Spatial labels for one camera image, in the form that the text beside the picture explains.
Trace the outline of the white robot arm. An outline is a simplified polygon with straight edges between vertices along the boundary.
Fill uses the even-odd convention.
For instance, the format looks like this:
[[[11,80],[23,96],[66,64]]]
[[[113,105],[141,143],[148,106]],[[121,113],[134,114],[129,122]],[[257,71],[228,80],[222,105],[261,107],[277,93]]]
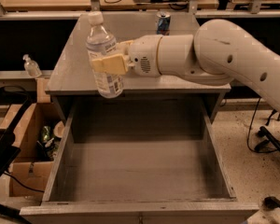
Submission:
[[[177,76],[220,86],[238,80],[280,113],[280,55],[240,26],[210,20],[193,35],[144,35],[120,42],[109,54],[91,60],[92,69],[143,77]]]

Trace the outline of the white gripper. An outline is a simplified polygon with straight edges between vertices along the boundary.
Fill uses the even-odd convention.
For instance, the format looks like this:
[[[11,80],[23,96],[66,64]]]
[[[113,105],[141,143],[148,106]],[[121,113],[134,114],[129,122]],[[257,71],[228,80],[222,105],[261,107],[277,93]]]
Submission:
[[[158,47],[161,39],[162,35],[144,35],[134,41],[118,42],[116,48],[119,53],[92,57],[91,67],[99,73],[125,75],[131,61],[137,75],[159,77],[161,73],[158,68]]]

